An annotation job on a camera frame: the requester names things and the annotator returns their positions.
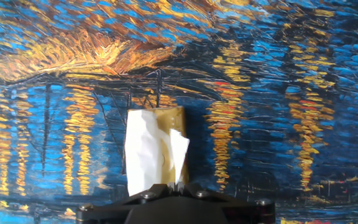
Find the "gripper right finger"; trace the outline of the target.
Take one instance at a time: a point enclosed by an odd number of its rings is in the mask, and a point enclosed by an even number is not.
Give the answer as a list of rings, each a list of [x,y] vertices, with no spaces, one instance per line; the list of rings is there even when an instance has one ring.
[[[176,184],[184,205],[179,210],[195,223],[275,223],[275,202],[268,198],[246,201],[199,184]]]

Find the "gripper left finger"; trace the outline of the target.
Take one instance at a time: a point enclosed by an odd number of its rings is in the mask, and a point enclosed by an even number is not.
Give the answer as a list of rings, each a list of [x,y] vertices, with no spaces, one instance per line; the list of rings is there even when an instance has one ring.
[[[76,224],[107,223],[108,220],[124,223],[129,212],[134,208],[173,196],[176,189],[177,185],[174,182],[153,184],[145,191],[109,205],[96,206],[92,203],[83,203],[76,209]]]

